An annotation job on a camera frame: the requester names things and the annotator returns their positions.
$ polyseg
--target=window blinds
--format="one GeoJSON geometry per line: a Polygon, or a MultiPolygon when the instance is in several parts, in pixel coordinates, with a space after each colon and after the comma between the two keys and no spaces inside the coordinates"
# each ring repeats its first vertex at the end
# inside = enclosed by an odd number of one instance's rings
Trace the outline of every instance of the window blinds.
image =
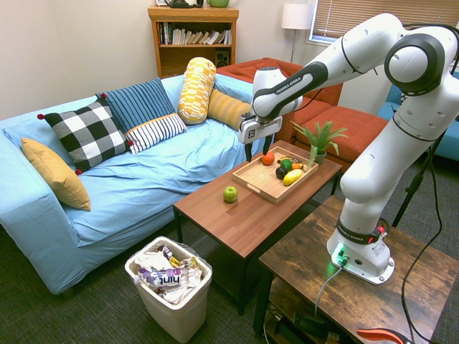
{"type": "Polygon", "coordinates": [[[313,37],[335,39],[381,13],[403,24],[436,23],[456,26],[459,0],[318,0],[313,37]]]}

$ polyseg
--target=vase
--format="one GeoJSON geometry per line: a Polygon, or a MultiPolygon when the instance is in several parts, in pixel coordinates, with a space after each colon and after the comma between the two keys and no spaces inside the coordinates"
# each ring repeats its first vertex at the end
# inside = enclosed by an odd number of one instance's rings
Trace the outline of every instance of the vase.
{"type": "Polygon", "coordinates": [[[316,160],[314,161],[318,165],[322,165],[323,162],[325,161],[325,157],[327,156],[327,152],[322,153],[322,154],[317,154],[316,160]]]}

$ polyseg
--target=blue couch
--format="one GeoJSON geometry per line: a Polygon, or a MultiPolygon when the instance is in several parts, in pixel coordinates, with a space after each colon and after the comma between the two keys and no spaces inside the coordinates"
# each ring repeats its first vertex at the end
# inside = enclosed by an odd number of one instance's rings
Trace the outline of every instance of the blue couch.
{"type": "MultiPolygon", "coordinates": [[[[183,75],[162,80],[176,109],[183,81],[183,75]]],[[[245,102],[252,99],[247,82],[217,75],[215,87],[245,102]]],[[[0,224],[56,295],[172,221],[172,205],[179,199],[245,161],[237,132],[208,118],[139,154],[115,156],[82,174],[91,211],[61,204],[22,154],[20,140],[52,143],[72,167],[58,137],[37,114],[76,110],[94,100],[0,121],[0,224]]],[[[262,144],[255,141],[252,154],[262,144]]]]}
{"type": "MultiPolygon", "coordinates": [[[[459,72],[455,72],[453,76],[459,79],[459,72]]],[[[386,102],[381,106],[377,115],[390,120],[394,115],[394,110],[398,110],[402,104],[401,96],[402,91],[397,86],[392,85],[386,102]]],[[[459,161],[459,122],[457,120],[454,120],[446,130],[435,155],[459,161]]]]}

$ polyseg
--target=table leg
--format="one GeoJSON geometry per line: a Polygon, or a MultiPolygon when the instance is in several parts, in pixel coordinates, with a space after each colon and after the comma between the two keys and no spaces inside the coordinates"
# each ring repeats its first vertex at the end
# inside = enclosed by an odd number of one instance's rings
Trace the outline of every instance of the table leg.
{"type": "Polygon", "coordinates": [[[241,279],[239,281],[239,300],[237,301],[237,314],[239,316],[244,314],[245,309],[245,277],[247,271],[247,260],[244,259],[242,263],[242,274],[241,279]]]}
{"type": "Polygon", "coordinates": [[[172,209],[174,210],[174,219],[175,219],[175,225],[177,229],[177,241],[180,243],[184,242],[183,235],[181,233],[181,224],[180,224],[180,212],[179,210],[173,206],[172,209]]]}
{"type": "Polygon", "coordinates": [[[257,335],[263,332],[263,323],[265,322],[266,308],[273,282],[273,273],[262,267],[260,275],[260,286],[258,287],[257,307],[255,308],[255,319],[253,320],[253,329],[257,335]]]}
{"type": "Polygon", "coordinates": [[[331,188],[331,193],[330,193],[330,196],[333,196],[335,194],[335,191],[336,191],[336,187],[338,186],[338,183],[339,183],[339,180],[341,179],[341,175],[343,173],[341,171],[339,171],[336,175],[335,175],[335,178],[333,179],[333,187],[331,188]]]}

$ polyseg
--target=rustic wooden table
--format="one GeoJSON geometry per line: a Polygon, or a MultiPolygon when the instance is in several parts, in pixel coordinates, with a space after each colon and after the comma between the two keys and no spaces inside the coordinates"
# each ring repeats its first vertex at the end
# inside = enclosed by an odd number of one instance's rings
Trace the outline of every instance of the rustic wooden table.
{"type": "MultiPolygon", "coordinates": [[[[343,204],[332,196],[260,257],[264,268],[255,312],[256,333],[262,332],[268,298],[281,308],[290,308],[284,315],[291,320],[295,311],[291,308],[301,310],[301,301],[314,305],[323,283],[337,271],[326,242],[343,204]],[[282,296],[283,289],[298,298],[290,301],[290,306],[282,296]]],[[[385,242],[395,260],[394,274],[387,282],[375,286],[343,271],[327,284],[318,304],[319,314],[334,321],[357,343],[375,343],[359,337],[356,331],[360,328],[389,328],[410,337],[401,303],[402,281],[425,244],[395,228],[385,242]]],[[[426,338],[432,337],[458,270],[457,260],[429,247],[410,274],[405,287],[407,306],[413,323],[426,338]]],[[[426,343],[417,335],[415,342],[426,343]]]]}
{"type": "MultiPolygon", "coordinates": [[[[276,146],[300,156],[309,157],[309,152],[289,143],[278,141],[272,147],[276,146]]],[[[274,204],[232,180],[232,173],[245,164],[247,162],[174,204],[180,242],[183,241],[180,217],[185,216],[211,238],[237,254],[239,260],[242,260],[239,290],[237,295],[233,295],[239,302],[240,315],[244,311],[246,267],[254,251],[332,178],[336,178],[337,181],[341,172],[341,165],[326,160],[315,173],[288,196],[274,204]],[[237,188],[237,201],[231,204],[223,200],[223,190],[229,185],[237,188]]],[[[225,284],[219,283],[223,288],[226,287],[225,284]]]]}

